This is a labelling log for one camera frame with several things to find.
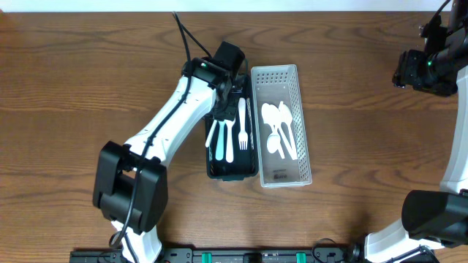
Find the white plastic spoon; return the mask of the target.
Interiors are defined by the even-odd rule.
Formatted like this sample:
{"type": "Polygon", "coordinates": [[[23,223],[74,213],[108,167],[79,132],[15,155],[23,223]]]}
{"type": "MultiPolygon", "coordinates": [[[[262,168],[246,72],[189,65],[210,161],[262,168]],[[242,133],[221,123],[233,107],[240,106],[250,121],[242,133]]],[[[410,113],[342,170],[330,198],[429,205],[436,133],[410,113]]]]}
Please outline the white plastic spoon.
{"type": "Polygon", "coordinates": [[[292,113],[290,111],[290,108],[283,102],[280,101],[279,103],[279,112],[282,117],[282,122],[287,125],[287,130],[288,130],[288,137],[289,137],[289,154],[292,158],[292,160],[296,160],[298,157],[296,146],[295,146],[295,139],[292,131],[291,124],[293,122],[293,117],[292,113]]]}
{"type": "Polygon", "coordinates": [[[273,106],[272,110],[277,114],[278,120],[277,120],[277,129],[279,131],[279,134],[284,141],[284,145],[286,146],[286,149],[291,157],[292,160],[297,159],[297,151],[295,149],[295,140],[294,136],[292,133],[292,128],[291,128],[291,123],[293,121],[291,114],[285,115],[278,107],[273,106]],[[289,138],[286,138],[286,134],[284,133],[282,129],[282,123],[285,123],[288,128],[289,132],[289,138]]]}
{"type": "Polygon", "coordinates": [[[277,114],[272,110],[273,106],[274,105],[268,104],[268,103],[264,103],[262,105],[262,108],[261,108],[262,118],[263,118],[263,122],[266,123],[266,124],[267,124],[268,121],[273,123],[274,126],[276,127],[276,130],[277,130],[278,134],[279,134],[279,131],[278,131],[277,126],[276,126],[278,117],[277,117],[277,114]]]}
{"type": "Polygon", "coordinates": [[[268,121],[267,124],[270,126],[271,131],[272,131],[271,134],[268,136],[268,139],[267,139],[268,152],[269,153],[278,152],[281,159],[284,159],[285,156],[284,156],[284,151],[282,150],[282,146],[281,146],[281,137],[279,136],[279,134],[278,134],[278,132],[276,130],[276,127],[274,126],[273,123],[268,121]]]}

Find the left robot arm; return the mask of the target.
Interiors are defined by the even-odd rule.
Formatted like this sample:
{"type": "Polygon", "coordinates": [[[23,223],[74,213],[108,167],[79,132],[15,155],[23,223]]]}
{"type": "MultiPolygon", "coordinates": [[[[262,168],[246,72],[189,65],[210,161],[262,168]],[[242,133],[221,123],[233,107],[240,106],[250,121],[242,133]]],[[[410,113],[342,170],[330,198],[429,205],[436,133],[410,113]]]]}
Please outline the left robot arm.
{"type": "Polygon", "coordinates": [[[153,119],[123,145],[110,141],[101,149],[93,205],[116,228],[110,247],[120,248],[128,262],[159,258],[156,225],[168,201],[169,164],[200,119],[235,119],[248,78],[238,72],[244,59],[238,46],[222,42],[213,57],[189,60],[173,95],[153,119]]]}

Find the black perforated plastic basket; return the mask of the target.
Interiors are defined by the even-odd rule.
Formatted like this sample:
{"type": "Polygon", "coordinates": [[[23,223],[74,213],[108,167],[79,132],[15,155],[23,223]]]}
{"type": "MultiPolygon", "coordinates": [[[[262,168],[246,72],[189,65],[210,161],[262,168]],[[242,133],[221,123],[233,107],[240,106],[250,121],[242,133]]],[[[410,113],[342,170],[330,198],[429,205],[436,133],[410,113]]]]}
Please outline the black perforated plastic basket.
{"type": "Polygon", "coordinates": [[[253,89],[250,75],[246,76],[243,83],[243,90],[240,97],[246,100],[245,130],[248,134],[246,150],[239,148],[238,133],[241,130],[240,119],[235,117],[235,123],[232,128],[233,134],[233,153],[232,163],[228,163],[223,156],[222,160],[216,160],[216,144],[219,135],[219,124],[214,128],[210,145],[206,148],[206,173],[210,179],[234,181],[244,178],[254,177],[259,171],[258,147],[256,139],[256,120],[254,119],[256,110],[253,106],[253,89]]]}

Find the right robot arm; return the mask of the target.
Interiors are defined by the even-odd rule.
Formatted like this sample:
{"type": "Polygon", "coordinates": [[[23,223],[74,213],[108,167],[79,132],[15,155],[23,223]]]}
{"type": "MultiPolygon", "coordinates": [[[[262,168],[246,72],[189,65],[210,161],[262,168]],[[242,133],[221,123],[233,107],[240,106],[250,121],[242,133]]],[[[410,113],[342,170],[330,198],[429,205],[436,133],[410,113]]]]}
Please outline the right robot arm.
{"type": "Polygon", "coordinates": [[[399,56],[392,83],[413,88],[427,102],[457,98],[450,151],[410,160],[438,179],[432,189],[411,190],[401,214],[367,234],[348,253],[355,262],[435,262],[434,251],[467,244],[467,2],[452,1],[448,24],[436,12],[419,28],[424,43],[399,56]]]}

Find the wooden fork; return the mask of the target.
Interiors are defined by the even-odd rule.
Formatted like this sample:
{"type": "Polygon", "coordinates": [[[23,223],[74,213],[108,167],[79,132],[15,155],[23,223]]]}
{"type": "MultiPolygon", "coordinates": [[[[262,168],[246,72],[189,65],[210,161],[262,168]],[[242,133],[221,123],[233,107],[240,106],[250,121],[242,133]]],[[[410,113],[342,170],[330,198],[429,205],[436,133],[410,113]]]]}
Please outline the wooden fork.
{"type": "Polygon", "coordinates": [[[238,100],[238,117],[240,127],[238,133],[239,148],[247,150],[249,138],[246,132],[246,100],[242,97],[238,100]]]}
{"type": "Polygon", "coordinates": [[[215,159],[221,161],[224,158],[224,129],[225,121],[219,122],[219,133],[216,142],[215,159]]]}
{"type": "Polygon", "coordinates": [[[211,145],[212,137],[214,135],[214,131],[215,131],[215,128],[216,128],[217,124],[218,124],[218,120],[214,119],[212,124],[211,124],[211,128],[209,129],[208,135],[206,137],[206,141],[205,141],[205,146],[207,148],[209,148],[210,145],[211,145]]]}

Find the clear perforated plastic basket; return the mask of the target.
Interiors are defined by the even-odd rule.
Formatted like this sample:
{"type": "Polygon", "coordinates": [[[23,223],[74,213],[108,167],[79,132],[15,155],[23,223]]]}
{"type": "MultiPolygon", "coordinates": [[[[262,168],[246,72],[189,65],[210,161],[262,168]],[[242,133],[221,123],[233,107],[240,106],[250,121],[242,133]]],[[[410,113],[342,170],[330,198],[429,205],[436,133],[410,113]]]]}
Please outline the clear perforated plastic basket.
{"type": "MultiPolygon", "coordinates": [[[[297,66],[294,64],[254,66],[251,69],[251,76],[262,187],[280,188],[311,184],[312,171],[297,66]],[[281,144],[285,159],[281,159],[278,152],[269,153],[267,149],[266,141],[272,131],[270,126],[263,122],[261,108],[264,103],[279,108],[280,101],[290,108],[293,116],[291,127],[298,154],[296,160],[291,159],[283,140],[281,144]]],[[[288,139],[285,123],[282,123],[282,129],[288,139]]]]}

